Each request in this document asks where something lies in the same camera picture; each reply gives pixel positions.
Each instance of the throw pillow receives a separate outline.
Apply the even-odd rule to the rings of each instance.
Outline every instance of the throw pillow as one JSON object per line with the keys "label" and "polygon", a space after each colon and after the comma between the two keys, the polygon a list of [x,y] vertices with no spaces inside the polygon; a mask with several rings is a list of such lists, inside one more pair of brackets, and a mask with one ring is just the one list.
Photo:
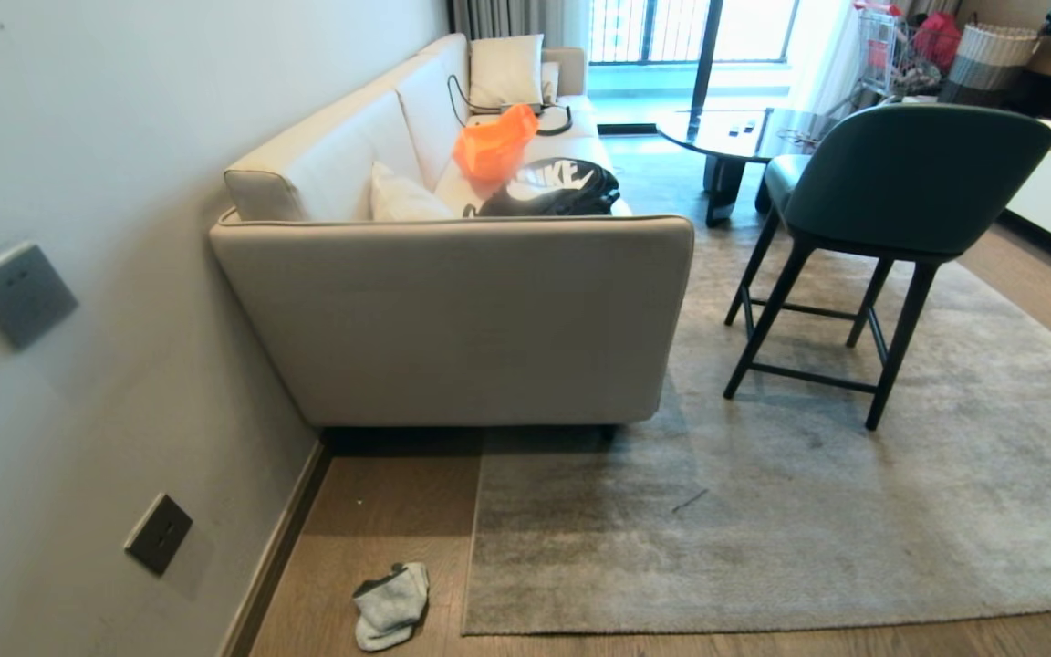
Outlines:
{"label": "throw pillow", "polygon": [[383,163],[371,165],[371,221],[456,219],[449,205]]}
{"label": "throw pillow", "polygon": [[542,103],[558,104],[558,62],[542,62]]}
{"label": "throw pillow", "polygon": [[471,103],[494,111],[504,104],[541,103],[541,34],[478,38],[472,46]]}

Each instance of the bar stool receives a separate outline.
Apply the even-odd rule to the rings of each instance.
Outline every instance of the bar stool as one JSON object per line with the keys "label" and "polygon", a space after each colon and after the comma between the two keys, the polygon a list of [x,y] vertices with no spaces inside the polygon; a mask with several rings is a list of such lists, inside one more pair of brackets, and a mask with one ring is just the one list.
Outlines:
{"label": "bar stool", "polygon": [[[770,212],[724,321],[733,325],[743,308],[748,332],[724,398],[733,398],[746,371],[766,371],[870,392],[867,429],[879,427],[939,266],[984,235],[1050,146],[1051,129],[1025,116],[963,105],[900,104],[847,117],[812,156],[772,159],[762,183]],[[751,299],[748,287],[781,224],[792,237],[785,269],[767,301]],[[785,303],[817,249],[879,259],[858,312]],[[897,261],[913,262],[914,275],[888,346],[874,303]],[[754,305],[764,307],[756,324]],[[852,322],[848,348],[870,326],[883,363],[879,383],[757,363],[757,350],[781,310]]]}

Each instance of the gray sock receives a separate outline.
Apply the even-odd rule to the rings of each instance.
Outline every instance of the gray sock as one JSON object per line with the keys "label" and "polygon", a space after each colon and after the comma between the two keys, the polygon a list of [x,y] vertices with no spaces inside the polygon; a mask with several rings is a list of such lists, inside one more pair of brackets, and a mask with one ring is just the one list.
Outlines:
{"label": "gray sock", "polygon": [[411,639],[412,625],[429,601],[429,571],[424,563],[396,563],[388,577],[369,579],[351,595],[359,609],[355,641],[367,652]]}

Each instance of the sofa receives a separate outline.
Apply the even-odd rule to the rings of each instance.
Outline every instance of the sofa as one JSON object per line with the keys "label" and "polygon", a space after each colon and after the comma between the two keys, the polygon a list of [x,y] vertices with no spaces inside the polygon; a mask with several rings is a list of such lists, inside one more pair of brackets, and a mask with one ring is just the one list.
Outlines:
{"label": "sofa", "polygon": [[[210,231],[226,279],[301,414],[316,427],[620,425],[659,408],[694,232],[676,215],[460,219],[492,190],[452,162],[468,88],[450,35],[252,150],[225,171],[233,207]],[[559,63],[572,126],[526,162],[611,168],[584,96],[586,59]],[[467,123],[487,121],[456,109]],[[563,124],[552,107],[541,123]],[[376,222],[380,162],[455,220]]]}

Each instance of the gray curtain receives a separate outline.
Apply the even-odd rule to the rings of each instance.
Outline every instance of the gray curtain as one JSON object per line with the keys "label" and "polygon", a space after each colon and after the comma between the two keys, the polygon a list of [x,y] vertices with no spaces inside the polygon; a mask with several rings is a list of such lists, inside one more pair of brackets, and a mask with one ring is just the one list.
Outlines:
{"label": "gray curtain", "polygon": [[545,34],[547,48],[584,48],[590,0],[449,0],[456,32],[469,38]]}

